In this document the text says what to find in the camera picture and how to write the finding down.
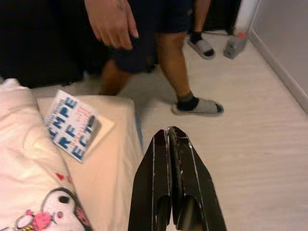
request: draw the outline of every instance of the dark blue shorts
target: dark blue shorts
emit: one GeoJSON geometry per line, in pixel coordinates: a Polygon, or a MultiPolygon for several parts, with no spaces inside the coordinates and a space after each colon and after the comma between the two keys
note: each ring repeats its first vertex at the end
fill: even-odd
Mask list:
{"type": "Polygon", "coordinates": [[[145,71],[153,55],[155,33],[185,31],[190,0],[128,0],[135,17],[139,38],[131,38],[130,51],[112,49],[117,66],[126,72],[145,71]]]}

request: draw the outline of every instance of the mattress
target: mattress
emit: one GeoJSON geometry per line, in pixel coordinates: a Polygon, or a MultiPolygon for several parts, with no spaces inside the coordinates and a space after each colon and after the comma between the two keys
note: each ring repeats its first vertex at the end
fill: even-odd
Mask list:
{"type": "MultiPolygon", "coordinates": [[[[95,150],[86,154],[82,164],[59,150],[94,230],[127,231],[133,179],[143,157],[134,103],[118,97],[77,98],[112,120],[115,126],[95,150]]],[[[51,103],[51,98],[38,99],[43,115],[51,103]]]]}

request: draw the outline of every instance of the pillow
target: pillow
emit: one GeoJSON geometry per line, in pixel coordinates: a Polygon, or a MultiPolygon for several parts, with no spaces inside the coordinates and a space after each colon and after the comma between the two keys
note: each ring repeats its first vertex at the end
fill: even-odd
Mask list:
{"type": "Polygon", "coordinates": [[[91,231],[30,89],[0,85],[0,231],[91,231]]]}

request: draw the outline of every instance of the white wall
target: white wall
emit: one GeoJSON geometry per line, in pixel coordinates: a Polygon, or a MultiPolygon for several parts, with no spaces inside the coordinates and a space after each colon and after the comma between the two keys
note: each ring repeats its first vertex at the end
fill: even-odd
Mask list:
{"type": "Polygon", "coordinates": [[[246,32],[254,15],[258,0],[242,0],[235,32],[246,32]]]}

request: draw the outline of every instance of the man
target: man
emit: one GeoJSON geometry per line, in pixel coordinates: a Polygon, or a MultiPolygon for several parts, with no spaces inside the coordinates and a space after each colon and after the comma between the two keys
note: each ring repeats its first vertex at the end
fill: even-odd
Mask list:
{"type": "Polygon", "coordinates": [[[182,52],[187,0],[85,0],[85,5],[96,38],[114,48],[100,94],[117,95],[134,73],[145,70],[156,42],[158,61],[178,98],[172,112],[223,113],[222,105],[196,98],[189,86],[182,52]]]}
{"type": "Polygon", "coordinates": [[[211,0],[194,0],[194,26],[187,41],[188,45],[204,59],[212,59],[215,56],[212,46],[201,36],[210,4],[211,0]]]}

